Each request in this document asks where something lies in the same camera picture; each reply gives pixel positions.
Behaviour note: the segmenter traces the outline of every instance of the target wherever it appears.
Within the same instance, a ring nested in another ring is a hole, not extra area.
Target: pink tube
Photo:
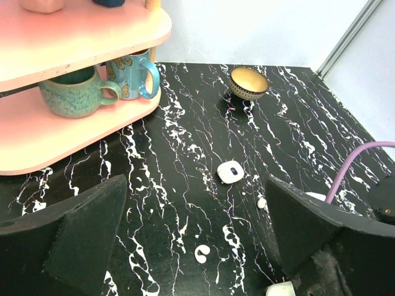
[[[348,155],[346,161],[343,163],[341,166],[338,174],[336,175],[335,180],[332,183],[331,189],[329,189],[328,194],[326,195],[325,202],[327,203],[332,203],[332,200],[335,197],[336,192],[339,189],[340,183],[344,178],[344,175],[346,174],[348,168],[350,167],[351,163],[354,161],[354,159],[362,152],[365,151],[366,149],[369,148],[375,148],[375,147],[392,147],[395,148],[395,142],[369,142],[366,144],[363,144],[359,147],[357,147],[354,151]]]

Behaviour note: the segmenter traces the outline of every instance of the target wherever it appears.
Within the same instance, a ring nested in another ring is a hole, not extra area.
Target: table
[[[125,174],[103,295],[264,295],[286,280],[270,216],[256,207],[268,175],[326,194],[348,153],[373,139],[312,70],[251,66],[270,90],[250,103],[228,93],[234,67],[158,64],[152,115],[42,171],[0,177],[0,221]],[[221,184],[216,169],[232,159],[245,178]],[[383,150],[364,152],[334,204],[372,216],[368,189],[394,168]],[[211,248],[203,265],[194,259],[201,244]]]

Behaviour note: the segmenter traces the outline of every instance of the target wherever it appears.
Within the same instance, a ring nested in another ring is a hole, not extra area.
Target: pink shelf
[[[99,72],[105,77],[105,67]],[[118,101],[91,116],[69,119],[54,115],[38,88],[0,98],[0,175],[43,169],[150,114],[159,100],[160,90],[152,100]]]
[[[149,11],[141,0],[111,9],[66,0],[51,14],[0,0],[0,92],[157,46],[171,28],[164,10]]]

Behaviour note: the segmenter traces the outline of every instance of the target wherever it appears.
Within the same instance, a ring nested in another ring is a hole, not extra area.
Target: bowl
[[[229,79],[230,90],[238,97],[254,101],[269,89],[269,82],[259,72],[245,67],[233,69]]]

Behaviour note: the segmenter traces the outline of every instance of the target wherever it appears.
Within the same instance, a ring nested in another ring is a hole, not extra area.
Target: metal strip
[[[359,12],[358,16],[352,22],[351,26],[347,29],[345,34],[341,37],[335,48],[331,51],[329,56],[322,63],[321,67],[318,68],[317,74],[324,79],[330,70],[333,68],[335,63],[342,56],[343,52],[351,44],[352,40],[357,36],[359,31],[364,27],[368,19],[376,11],[377,7],[384,0],[368,0],[364,8]]]

